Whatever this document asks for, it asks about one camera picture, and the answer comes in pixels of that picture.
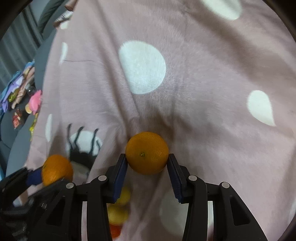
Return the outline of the orange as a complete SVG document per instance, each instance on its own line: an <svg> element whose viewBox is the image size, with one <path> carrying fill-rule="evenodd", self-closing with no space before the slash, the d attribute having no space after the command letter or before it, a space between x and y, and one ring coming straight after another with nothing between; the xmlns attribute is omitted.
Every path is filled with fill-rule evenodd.
<svg viewBox="0 0 296 241"><path fill-rule="evenodd" d="M169 148L160 135L141 132L128 141L125 155L128 164L135 172L142 175L154 175L165 168Z"/></svg>
<svg viewBox="0 0 296 241"><path fill-rule="evenodd" d="M70 161L62 155L52 155L44 162L41 177L44 186L49 186L60 179L73 180L73 168Z"/></svg>

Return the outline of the yellow green fruit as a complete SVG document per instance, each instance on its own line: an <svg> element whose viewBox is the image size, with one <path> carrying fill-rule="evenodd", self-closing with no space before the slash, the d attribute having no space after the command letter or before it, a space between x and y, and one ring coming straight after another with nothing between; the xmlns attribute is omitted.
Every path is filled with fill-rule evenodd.
<svg viewBox="0 0 296 241"><path fill-rule="evenodd" d="M121 226L128 220L131 194L131 190L125 186L122 188L116 203L107 206L108 219L111 225Z"/></svg>

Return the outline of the large red tomato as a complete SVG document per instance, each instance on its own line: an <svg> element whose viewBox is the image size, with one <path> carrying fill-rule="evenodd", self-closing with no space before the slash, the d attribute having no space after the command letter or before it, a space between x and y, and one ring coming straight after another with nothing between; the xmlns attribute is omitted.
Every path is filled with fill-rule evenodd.
<svg viewBox="0 0 296 241"><path fill-rule="evenodd" d="M110 233L111 233L111 237L112 239L116 239L120 236L121 234L121 230L122 230L122 225L109 225L110 227Z"/></svg>

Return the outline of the grey sofa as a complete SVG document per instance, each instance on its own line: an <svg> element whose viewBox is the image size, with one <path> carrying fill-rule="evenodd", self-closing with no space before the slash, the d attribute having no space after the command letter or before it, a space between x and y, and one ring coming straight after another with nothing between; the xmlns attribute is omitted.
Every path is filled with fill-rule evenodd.
<svg viewBox="0 0 296 241"><path fill-rule="evenodd" d="M32 1L1 38L1 178L22 168L34 122L29 101L41 90L54 23L66 14L66 1Z"/></svg>

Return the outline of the yellow snack wrapper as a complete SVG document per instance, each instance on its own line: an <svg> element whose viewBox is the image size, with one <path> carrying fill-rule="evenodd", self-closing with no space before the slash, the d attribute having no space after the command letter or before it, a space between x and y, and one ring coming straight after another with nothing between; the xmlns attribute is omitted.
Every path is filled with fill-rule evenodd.
<svg viewBox="0 0 296 241"><path fill-rule="evenodd" d="M35 130L35 126L36 126L37 120L38 120L38 115L39 115L39 113L36 113L34 115L34 120L32 122L32 125L29 128L29 131L30 131L30 134L31 134L30 141L32 141L32 139L33 139L33 134L34 134L34 130Z"/></svg>

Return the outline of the pink plush toy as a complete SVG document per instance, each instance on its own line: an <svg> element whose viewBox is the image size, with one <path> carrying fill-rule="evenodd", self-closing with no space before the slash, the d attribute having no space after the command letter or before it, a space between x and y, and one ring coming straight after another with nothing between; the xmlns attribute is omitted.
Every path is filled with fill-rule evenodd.
<svg viewBox="0 0 296 241"><path fill-rule="evenodd" d="M32 114L36 114L40 109L42 103L42 90L37 90L29 100L29 109Z"/></svg>

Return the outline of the pile of colourful clothes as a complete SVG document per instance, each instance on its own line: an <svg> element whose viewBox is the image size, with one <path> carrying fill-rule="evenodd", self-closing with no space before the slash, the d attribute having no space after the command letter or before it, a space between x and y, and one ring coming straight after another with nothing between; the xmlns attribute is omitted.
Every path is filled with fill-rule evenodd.
<svg viewBox="0 0 296 241"><path fill-rule="evenodd" d="M34 84L35 61L28 62L23 71L17 71L1 93L1 118L10 108L15 109Z"/></svg>

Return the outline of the pink polka dot cloth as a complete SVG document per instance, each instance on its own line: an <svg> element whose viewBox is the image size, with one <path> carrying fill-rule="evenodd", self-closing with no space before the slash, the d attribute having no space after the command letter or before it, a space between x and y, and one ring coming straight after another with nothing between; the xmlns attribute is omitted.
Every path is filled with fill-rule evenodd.
<svg viewBox="0 0 296 241"><path fill-rule="evenodd" d="M263 1L79 1L58 28L26 165L101 147L90 182L150 131L229 182L278 240L295 214L295 41Z"/></svg>

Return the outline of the grey curtain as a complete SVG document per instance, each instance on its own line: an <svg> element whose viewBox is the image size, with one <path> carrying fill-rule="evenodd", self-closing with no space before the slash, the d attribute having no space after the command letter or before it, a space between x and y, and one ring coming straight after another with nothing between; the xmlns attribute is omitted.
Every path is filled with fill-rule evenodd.
<svg viewBox="0 0 296 241"><path fill-rule="evenodd" d="M27 6L11 23L1 39L1 90L12 76L34 59L43 42L32 9Z"/></svg>

